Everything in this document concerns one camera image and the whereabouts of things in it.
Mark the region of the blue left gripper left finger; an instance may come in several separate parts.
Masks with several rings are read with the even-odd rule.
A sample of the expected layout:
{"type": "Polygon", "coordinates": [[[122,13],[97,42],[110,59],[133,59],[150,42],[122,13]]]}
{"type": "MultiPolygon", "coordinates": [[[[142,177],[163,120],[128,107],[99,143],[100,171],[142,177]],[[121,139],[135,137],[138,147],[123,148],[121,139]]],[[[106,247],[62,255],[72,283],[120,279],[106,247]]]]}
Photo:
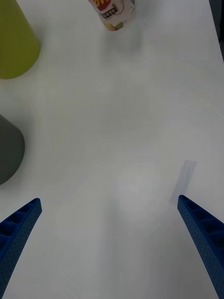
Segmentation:
{"type": "Polygon", "coordinates": [[[0,223],[0,298],[41,213],[41,201],[35,198],[0,223]]]}

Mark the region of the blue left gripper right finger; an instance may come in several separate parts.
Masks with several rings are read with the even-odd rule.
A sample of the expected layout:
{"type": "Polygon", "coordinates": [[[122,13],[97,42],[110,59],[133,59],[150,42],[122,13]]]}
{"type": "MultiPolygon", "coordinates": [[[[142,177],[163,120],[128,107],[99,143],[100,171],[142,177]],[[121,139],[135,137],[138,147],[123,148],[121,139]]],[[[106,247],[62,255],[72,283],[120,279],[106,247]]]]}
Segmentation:
{"type": "Polygon", "coordinates": [[[177,209],[191,235],[215,291],[224,298],[224,224],[184,195],[177,209]]]}

